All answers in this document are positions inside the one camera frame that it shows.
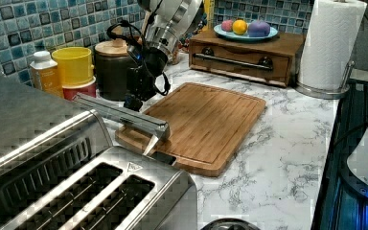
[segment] black container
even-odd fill
[[[95,48],[95,69],[100,96],[111,101],[124,101],[127,92],[127,69],[137,67],[127,54],[127,47],[112,47],[112,41]]]

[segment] wooden box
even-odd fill
[[[257,42],[230,41],[206,31],[190,40],[190,68],[287,87],[298,73],[305,38],[278,33]]]

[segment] purple fruit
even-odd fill
[[[252,21],[247,28],[247,34],[250,37],[268,36],[270,34],[270,25],[261,20]]]
[[[223,31],[232,32],[232,24],[234,24],[232,20],[225,20],[222,22],[220,27],[222,28]]]

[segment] paper towel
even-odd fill
[[[316,0],[297,80],[309,87],[339,88],[367,4]]]

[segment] fruit bowl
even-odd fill
[[[247,32],[243,35],[237,35],[233,32],[226,32],[222,29],[222,27],[219,25],[214,27],[214,31],[218,35],[222,35],[225,38],[232,39],[232,40],[238,40],[238,41],[258,41],[258,40],[264,40],[272,38],[273,36],[277,35],[279,33],[276,29],[270,27],[270,33],[267,36],[261,36],[261,37],[250,37]]]

